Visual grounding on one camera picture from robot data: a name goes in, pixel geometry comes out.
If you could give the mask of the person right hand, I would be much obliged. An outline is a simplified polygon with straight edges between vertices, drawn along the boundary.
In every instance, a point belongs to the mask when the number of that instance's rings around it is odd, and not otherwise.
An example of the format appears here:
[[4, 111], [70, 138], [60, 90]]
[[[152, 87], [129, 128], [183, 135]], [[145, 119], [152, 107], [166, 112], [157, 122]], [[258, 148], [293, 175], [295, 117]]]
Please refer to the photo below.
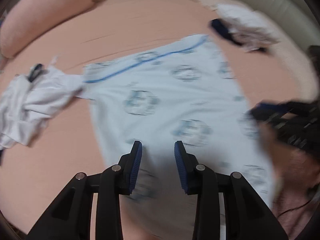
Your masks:
[[319, 183], [319, 162], [310, 154], [279, 142], [276, 132], [266, 123], [259, 123], [261, 143], [270, 156], [275, 180], [275, 196], [286, 187], [306, 190]]

